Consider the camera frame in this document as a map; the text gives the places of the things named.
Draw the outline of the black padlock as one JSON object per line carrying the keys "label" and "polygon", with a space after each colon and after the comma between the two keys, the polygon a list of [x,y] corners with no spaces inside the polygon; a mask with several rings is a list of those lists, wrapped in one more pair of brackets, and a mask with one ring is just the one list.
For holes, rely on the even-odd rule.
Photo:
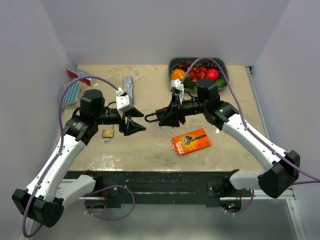
{"label": "black padlock", "polygon": [[163,119],[165,113],[166,113],[166,111],[164,109],[158,109],[153,113],[147,114],[144,117],[144,120],[147,123],[160,122]]}

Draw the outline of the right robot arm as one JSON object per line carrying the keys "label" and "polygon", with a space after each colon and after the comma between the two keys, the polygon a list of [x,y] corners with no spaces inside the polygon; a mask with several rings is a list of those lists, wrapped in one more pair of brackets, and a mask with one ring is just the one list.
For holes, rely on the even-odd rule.
{"label": "right robot arm", "polygon": [[184,100],[183,84],[171,80],[170,104],[156,110],[159,126],[180,127],[187,116],[203,114],[208,123],[240,143],[261,165],[261,171],[235,171],[223,183],[223,192],[230,197],[242,189],[262,190],[271,198],[278,198],[298,178],[300,155],[273,144],[241,116],[240,111],[221,100],[218,86],[208,78],[200,79],[197,96]]}

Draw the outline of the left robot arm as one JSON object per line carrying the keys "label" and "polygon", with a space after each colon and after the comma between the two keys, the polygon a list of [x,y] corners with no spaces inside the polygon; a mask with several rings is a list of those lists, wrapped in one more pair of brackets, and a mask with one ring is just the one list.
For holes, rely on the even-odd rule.
{"label": "left robot arm", "polygon": [[84,92],[80,106],[73,112],[62,130],[56,150],[25,189],[16,189],[12,200],[23,221],[31,219],[47,228],[53,227],[64,209],[78,198],[91,194],[99,196],[104,190],[103,177],[86,171],[68,187],[60,187],[70,166],[98,132],[99,125],[118,125],[124,136],[146,128],[133,121],[144,116],[134,107],[127,94],[116,97],[116,108],[105,106],[103,93],[98,89]]}

